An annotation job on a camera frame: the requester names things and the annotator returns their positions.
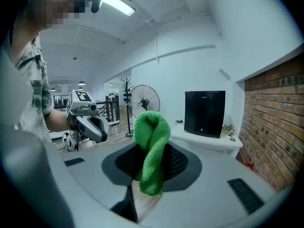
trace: white ceiling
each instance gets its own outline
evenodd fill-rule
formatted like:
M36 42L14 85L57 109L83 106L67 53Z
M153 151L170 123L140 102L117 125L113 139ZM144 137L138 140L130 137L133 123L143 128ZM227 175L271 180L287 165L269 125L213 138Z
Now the white ceiling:
M114 54L118 45L127 44L148 21L157 26L178 16L209 14L207 0L122 1L135 8L132 16L102 4L96 14L86 8L78 19L69 18L65 25L40 33L50 85L56 80L89 81L93 68L103 67L103 59Z

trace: man's arm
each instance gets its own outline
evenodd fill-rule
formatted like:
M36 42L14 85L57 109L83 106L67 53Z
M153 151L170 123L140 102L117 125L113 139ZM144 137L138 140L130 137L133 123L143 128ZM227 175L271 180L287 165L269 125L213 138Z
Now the man's arm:
M48 86L47 67L42 66L42 113L47 124L47 129L53 132L69 130L67 125L67 113L55 110L52 107L52 97Z

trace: fan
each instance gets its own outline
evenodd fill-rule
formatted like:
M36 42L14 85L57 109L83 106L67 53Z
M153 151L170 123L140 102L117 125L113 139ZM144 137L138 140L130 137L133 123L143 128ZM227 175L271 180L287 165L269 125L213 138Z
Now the fan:
M132 101L131 113L133 116L138 117L143 111L156 111L160 110L160 99L150 86L139 85L131 91Z

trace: floor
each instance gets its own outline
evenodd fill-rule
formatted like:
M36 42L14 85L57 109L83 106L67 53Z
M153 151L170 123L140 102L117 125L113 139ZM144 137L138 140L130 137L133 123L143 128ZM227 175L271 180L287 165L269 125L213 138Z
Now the floor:
M125 136L125 134L128 132L128 121L127 113L123 109L120 111L120 121L121 122L119 124L114 125L110 128L107 141L101 144L92 141L87 143L84 142L79 146L79 151L90 151L130 140ZM54 145L58 148L59 152L64 151L61 139L55 141ZM138 222L140 222L157 204L158 200L161 198L161 195L149 196L140 192L138 181L132 182L132 190Z

